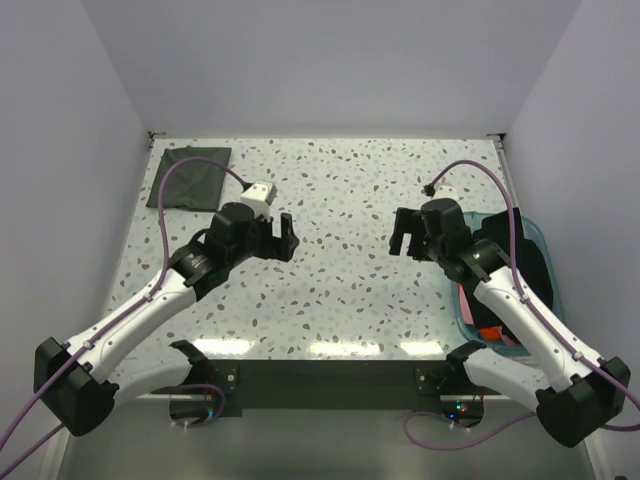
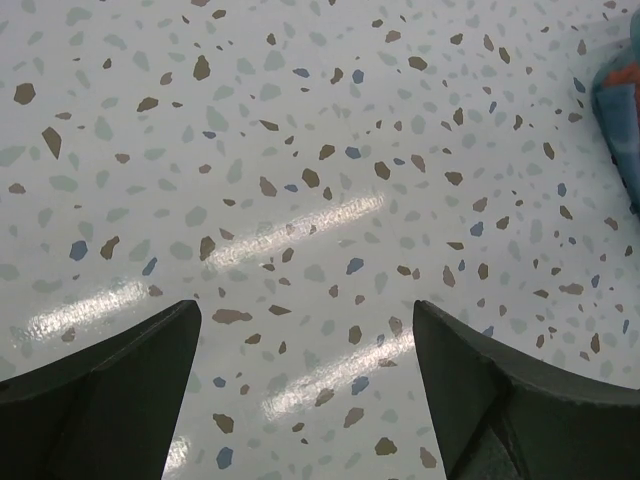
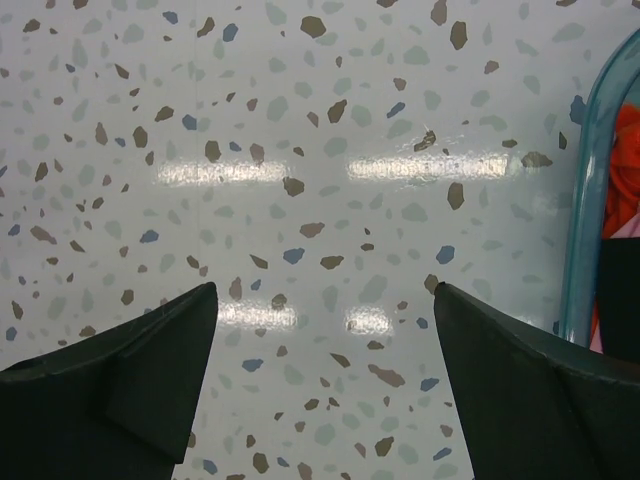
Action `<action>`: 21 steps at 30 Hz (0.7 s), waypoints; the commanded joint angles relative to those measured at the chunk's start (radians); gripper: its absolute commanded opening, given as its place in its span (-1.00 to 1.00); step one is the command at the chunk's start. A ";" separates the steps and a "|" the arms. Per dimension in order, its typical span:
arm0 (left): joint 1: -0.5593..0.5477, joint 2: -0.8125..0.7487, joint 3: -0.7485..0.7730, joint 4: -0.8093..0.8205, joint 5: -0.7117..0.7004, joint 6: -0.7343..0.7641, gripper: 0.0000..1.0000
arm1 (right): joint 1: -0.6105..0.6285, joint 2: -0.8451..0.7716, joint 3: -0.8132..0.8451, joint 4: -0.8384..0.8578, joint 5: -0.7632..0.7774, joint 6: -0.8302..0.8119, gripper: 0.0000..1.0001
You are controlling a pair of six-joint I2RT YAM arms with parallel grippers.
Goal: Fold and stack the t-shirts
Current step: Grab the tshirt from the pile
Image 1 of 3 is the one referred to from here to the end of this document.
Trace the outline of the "black t shirt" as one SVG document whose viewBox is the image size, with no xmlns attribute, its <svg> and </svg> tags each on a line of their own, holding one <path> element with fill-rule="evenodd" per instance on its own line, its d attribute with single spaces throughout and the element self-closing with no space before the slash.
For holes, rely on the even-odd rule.
<svg viewBox="0 0 640 480">
<path fill-rule="evenodd" d="M 552 309 L 554 306 L 554 291 L 543 251 L 539 248 L 539 244 L 526 234 L 518 209 L 514 211 L 514 218 L 517 268 L 525 282 L 533 289 L 533 292 L 549 309 Z M 510 253 L 509 224 L 506 212 L 483 216 L 480 226 L 478 228 L 473 227 L 472 230 L 475 239 L 490 239 L 505 253 Z M 518 343 L 518 345 L 520 344 L 517 337 L 499 321 L 499 318 L 475 298 L 472 289 L 462 288 L 469 302 L 477 329 L 501 327 L 507 337 Z"/>
</svg>

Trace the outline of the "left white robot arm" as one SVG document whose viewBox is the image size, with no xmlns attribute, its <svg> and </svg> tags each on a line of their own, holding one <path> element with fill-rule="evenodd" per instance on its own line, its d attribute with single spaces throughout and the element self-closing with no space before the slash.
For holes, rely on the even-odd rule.
<svg viewBox="0 0 640 480">
<path fill-rule="evenodd" d="M 98 427 L 124 390 L 110 376 L 125 357 L 162 324 L 200 301 L 251 258 L 288 262 L 299 239 L 291 214 L 273 219 L 230 202 L 209 227 L 178 248 L 158 274 L 120 308 L 64 343 L 44 340 L 35 350 L 34 393 L 72 435 Z"/>
</svg>

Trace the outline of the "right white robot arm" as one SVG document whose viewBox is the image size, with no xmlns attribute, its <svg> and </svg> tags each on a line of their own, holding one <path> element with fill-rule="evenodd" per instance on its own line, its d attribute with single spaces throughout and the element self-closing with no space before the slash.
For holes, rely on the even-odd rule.
<svg viewBox="0 0 640 480">
<path fill-rule="evenodd" d="M 396 212 L 389 252 L 436 263 L 515 334 L 533 367 L 479 341 L 446 357 L 445 379 L 459 393 L 474 386 L 499 392 L 532 411 L 559 444 L 574 447 L 621 413 L 631 371 L 605 359 L 569 330 L 524 282 L 510 257 L 489 239 L 474 239 L 459 204 L 434 199 Z"/>
</svg>

